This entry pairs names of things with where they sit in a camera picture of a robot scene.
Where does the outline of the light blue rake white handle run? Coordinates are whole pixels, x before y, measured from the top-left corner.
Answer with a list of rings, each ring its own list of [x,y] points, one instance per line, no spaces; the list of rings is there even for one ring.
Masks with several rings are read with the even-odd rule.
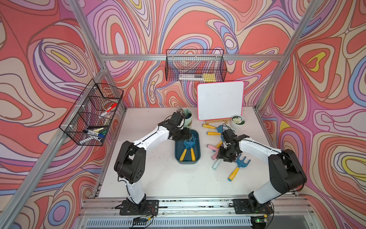
[[[212,169],[213,170],[216,170],[218,167],[219,167],[219,165],[221,164],[221,162],[223,161],[223,159],[222,158],[220,158],[220,159],[217,159],[216,161],[215,161],[215,163],[212,165]]]

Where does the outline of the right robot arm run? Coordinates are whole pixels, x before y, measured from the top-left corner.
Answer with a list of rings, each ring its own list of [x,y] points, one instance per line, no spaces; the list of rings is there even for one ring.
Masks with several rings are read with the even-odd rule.
[[[222,137],[224,144],[219,148],[217,159],[235,162],[240,154],[248,153],[269,167],[269,181],[244,200],[251,212],[262,210],[275,198],[306,184],[307,177],[294,151],[266,146],[248,135],[236,135],[231,129],[225,130]]]

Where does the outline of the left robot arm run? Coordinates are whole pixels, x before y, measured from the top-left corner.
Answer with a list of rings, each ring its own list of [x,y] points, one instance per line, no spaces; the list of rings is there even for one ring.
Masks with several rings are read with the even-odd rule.
[[[122,216],[144,215],[153,216],[158,212],[158,200],[147,200],[141,178],[145,172],[146,154],[164,141],[188,140],[192,137],[190,129],[184,127],[184,115],[174,112],[146,136],[139,140],[125,141],[114,164],[117,181],[123,182],[127,190],[127,198],[115,208]]]

